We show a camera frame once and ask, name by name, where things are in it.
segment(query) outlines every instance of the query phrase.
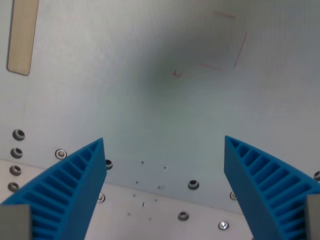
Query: red line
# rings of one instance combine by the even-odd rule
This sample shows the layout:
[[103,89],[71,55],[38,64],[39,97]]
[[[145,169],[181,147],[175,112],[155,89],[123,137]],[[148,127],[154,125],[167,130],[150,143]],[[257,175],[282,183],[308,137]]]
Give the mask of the red line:
[[206,64],[206,63],[197,64],[197,66],[208,68],[208,69],[214,69],[214,70],[218,70],[218,71],[221,71],[221,72],[224,71],[224,69],[221,68],[221,67],[213,66],[213,65],[210,65],[210,64]]
[[241,47],[240,47],[240,50],[238,52],[238,56],[236,57],[236,60],[235,60],[235,63],[234,63],[234,67],[237,66],[237,63],[238,63],[242,48],[244,47],[244,44],[245,44],[245,41],[246,41],[246,38],[247,38],[247,33],[248,32],[246,31],[245,34],[244,34],[244,37],[243,37],[243,40],[242,40],[242,43],[241,43]]
[[226,12],[223,12],[223,11],[213,11],[213,14],[221,16],[221,17],[224,17],[226,19],[233,19],[233,20],[236,19],[235,15],[232,15],[232,14],[229,14],[229,13],[226,13]]

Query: metal plate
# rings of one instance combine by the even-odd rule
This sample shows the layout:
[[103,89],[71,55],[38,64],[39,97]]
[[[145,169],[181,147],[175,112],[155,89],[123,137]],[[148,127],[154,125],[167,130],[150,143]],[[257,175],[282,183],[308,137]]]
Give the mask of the metal plate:
[[107,183],[239,213],[224,135],[319,170],[319,4],[41,0],[25,78],[5,69],[12,5],[1,2],[0,157],[19,147],[17,161],[47,168],[56,149],[103,137]]
[[[23,172],[14,177],[9,173],[12,164],[0,159],[0,202],[10,196],[11,192],[5,188],[13,178],[23,186],[43,171],[20,164]],[[104,184],[101,192],[106,199],[95,207],[86,240],[193,240],[199,236],[203,239],[214,236],[219,240],[252,238],[245,218],[236,213],[109,184]],[[181,211],[189,213],[187,221],[178,220]],[[222,220],[230,224],[224,232],[218,229]]]

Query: screw hole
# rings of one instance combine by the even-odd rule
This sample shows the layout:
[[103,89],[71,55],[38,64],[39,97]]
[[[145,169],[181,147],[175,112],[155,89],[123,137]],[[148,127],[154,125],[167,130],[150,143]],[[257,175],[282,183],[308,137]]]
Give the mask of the screw hole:
[[110,161],[109,159],[105,160],[105,165],[106,165],[106,169],[110,170],[113,168],[114,164],[112,163],[112,161]]
[[11,156],[14,157],[15,159],[20,159],[23,156],[21,149],[17,147],[12,148],[10,153],[11,153]]
[[197,180],[191,180],[188,183],[188,188],[190,190],[197,190],[199,188],[200,184]]
[[19,190],[19,185],[18,185],[16,182],[10,182],[10,183],[8,184],[8,189],[9,189],[11,192],[15,193],[15,192],[17,192],[17,191]]
[[314,178],[315,180],[317,180],[317,181],[320,181],[320,171],[317,171],[317,172],[314,174],[313,178]]
[[12,136],[15,140],[17,141],[22,141],[23,139],[25,139],[25,133],[24,131],[20,130],[20,129],[15,129],[13,132],[12,132]]
[[13,176],[19,176],[22,172],[21,168],[16,165],[11,166],[9,171]]
[[178,219],[180,221],[187,221],[189,219],[189,214],[185,211],[182,211],[178,214]]

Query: screw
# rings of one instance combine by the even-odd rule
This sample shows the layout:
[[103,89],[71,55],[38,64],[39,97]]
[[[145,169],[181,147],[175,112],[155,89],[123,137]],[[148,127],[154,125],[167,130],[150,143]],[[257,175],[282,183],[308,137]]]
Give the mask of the screw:
[[96,201],[98,204],[103,203],[106,200],[106,195],[104,195],[102,192],[99,193],[98,200]]
[[233,200],[233,201],[236,201],[236,200],[237,200],[237,197],[236,197],[236,194],[234,193],[234,191],[230,192],[230,198],[231,198],[231,200]]
[[227,230],[229,228],[229,223],[227,221],[221,221],[218,227],[222,231]]
[[54,154],[55,157],[59,160],[65,159],[67,157],[67,152],[62,148],[57,149]]

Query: tan rectangular plate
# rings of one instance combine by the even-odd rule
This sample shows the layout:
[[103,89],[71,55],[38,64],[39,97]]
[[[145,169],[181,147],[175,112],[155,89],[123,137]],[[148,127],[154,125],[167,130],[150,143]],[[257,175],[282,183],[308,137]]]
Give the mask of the tan rectangular plate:
[[14,0],[8,69],[29,75],[39,0]]

